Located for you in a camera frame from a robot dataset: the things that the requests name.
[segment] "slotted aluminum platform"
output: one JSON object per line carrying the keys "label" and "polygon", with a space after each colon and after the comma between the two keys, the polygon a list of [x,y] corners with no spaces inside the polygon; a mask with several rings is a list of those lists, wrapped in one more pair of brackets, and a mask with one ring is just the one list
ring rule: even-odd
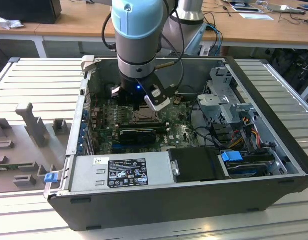
{"label": "slotted aluminum platform", "polygon": [[23,125],[15,113],[19,103],[32,103],[33,114],[45,124],[54,119],[72,123],[79,94],[80,59],[22,58],[0,74],[0,119]]}
{"label": "slotted aluminum platform", "polygon": [[[308,156],[308,104],[269,65],[259,60],[237,64]],[[249,102],[243,90],[237,91]]]}

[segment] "yellow wire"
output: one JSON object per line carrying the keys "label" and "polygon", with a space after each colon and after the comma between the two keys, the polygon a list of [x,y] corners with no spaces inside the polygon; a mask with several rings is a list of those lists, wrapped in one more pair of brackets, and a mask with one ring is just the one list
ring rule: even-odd
{"label": "yellow wire", "polygon": [[230,149],[230,148],[236,146],[236,145],[239,144],[242,140],[243,140],[243,138],[241,137],[241,138],[238,139],[236,142],[234,142],[233,144],[231,144],[228,148]]}

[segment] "warning label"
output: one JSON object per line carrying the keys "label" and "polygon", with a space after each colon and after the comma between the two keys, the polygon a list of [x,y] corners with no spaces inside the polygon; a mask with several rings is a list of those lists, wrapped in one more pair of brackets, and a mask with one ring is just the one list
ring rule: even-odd
{"label": "warning label", "polygon": [[148,185],[146,161],[142,159],[108,161],[109,188]]}

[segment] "metal bracket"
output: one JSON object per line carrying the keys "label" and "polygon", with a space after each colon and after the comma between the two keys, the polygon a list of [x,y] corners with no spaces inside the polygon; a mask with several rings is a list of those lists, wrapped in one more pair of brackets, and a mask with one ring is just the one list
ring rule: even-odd
{"label": "metal bracket", "polygon": [[82,62],[80,63],[81,67],[82,67],[82,71],[88,72],[89,70],[92,70],[93,68],[95,68],[95,56],[93,55],[86,55],[82,57]]}

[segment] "blue latch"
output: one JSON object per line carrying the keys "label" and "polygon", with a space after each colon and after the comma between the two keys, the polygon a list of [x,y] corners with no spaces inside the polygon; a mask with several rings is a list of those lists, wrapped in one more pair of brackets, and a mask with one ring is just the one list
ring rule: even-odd
{"label": "blue latch", "polygon": [[226,151],[221,154],[221,157],[224,162],[227,161],[242,161],[243,158],[238,151]]}
{"label": "blue latch", "polygon": [[45,174],[44,182],[45,183],[56,183],[57,182],[58,173],[52,172]]}

